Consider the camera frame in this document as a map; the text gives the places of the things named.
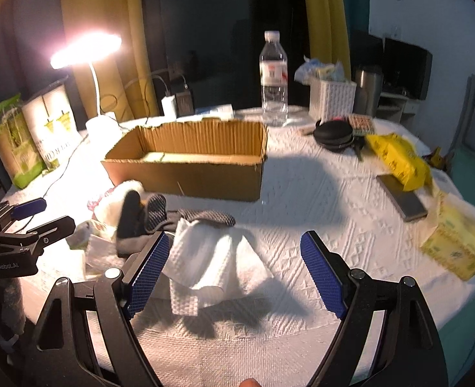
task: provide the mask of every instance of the cabinet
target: cabinet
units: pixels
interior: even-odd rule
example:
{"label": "cabinet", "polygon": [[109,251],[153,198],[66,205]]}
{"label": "cabinet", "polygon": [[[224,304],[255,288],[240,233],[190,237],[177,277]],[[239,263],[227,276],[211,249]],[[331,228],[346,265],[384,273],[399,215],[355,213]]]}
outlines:
{"label": "cabinet", "polygon": [[375,117],[403,125],[411,131],[413,119],[420,108],[420,100],[401,94],[382,92]]}

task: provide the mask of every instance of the yellow tissue box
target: yellow tissue box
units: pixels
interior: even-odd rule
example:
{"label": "yellow tissue box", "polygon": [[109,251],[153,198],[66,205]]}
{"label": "yellow tissue box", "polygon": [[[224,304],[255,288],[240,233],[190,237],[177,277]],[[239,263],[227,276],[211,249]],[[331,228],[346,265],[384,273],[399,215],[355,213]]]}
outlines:
{"label": "yellow tissue box", "polygon": [[458,209],[444,202],[440,193],[431,218],[435,230],[421,250],[463,281],[475,275],[475,225]]}
{"label": "yellow tissue box", "polygon": [[429,165],[416,155],[411,143],[400,135],[367,135],[365,138],[373,152],[404,185],[404,191],[432,184]]}

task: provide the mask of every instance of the yellow plastic bag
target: yellow plastic bag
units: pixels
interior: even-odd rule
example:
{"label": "yellow plastic bag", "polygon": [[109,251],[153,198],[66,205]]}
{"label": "yellow plastic bag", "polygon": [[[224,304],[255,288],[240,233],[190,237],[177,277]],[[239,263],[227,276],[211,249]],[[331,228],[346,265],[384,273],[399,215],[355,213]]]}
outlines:
{"label": "yellow plastic bag", "polygon": [[404,191],[432,184],[429,166],[416,155],[411,143],[400,135],[367,135],[365,138],[373,152],[404,185]]}

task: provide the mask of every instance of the white woven basket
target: white woven basket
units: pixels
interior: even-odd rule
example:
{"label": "white woven basket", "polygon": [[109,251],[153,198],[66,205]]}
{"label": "white woven basket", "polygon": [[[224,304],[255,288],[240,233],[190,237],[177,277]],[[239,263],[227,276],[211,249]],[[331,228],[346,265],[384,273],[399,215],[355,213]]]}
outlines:
{"label": "white woven basket", "polygon": [[309,116],[315,121],[329,121],[352,113],[356,83],[340,83],[313,79],[309,100]]}

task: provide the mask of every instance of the thermos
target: thermos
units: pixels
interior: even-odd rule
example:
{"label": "thermos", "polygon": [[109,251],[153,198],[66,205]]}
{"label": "thermos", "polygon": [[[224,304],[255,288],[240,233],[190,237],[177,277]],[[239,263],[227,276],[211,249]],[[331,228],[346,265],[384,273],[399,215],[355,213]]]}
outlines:
{"label": "thermos", "polygon": [[379,98],[383,91],[383,71],[377,65],[361,66],[355,71],[357,84],[354,99],[354,113],[375,116]]}

